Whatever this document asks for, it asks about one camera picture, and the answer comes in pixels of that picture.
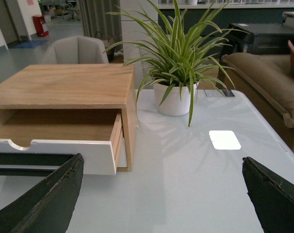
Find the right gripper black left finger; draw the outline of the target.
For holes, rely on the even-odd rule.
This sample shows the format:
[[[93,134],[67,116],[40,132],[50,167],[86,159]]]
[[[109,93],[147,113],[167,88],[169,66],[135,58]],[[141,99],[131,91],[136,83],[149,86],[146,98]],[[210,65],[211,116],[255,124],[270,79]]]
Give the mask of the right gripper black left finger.
[[[76,154],[0,210],[0,233],[64,233],[80,194],[84,159]]]

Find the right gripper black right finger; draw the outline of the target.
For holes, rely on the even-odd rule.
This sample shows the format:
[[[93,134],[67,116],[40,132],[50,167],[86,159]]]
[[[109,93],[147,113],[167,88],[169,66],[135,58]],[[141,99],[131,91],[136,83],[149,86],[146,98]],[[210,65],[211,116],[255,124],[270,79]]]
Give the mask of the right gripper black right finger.
[[[243,158],[247,194],[265,233],[294,233],[294,184],[251,157]]]

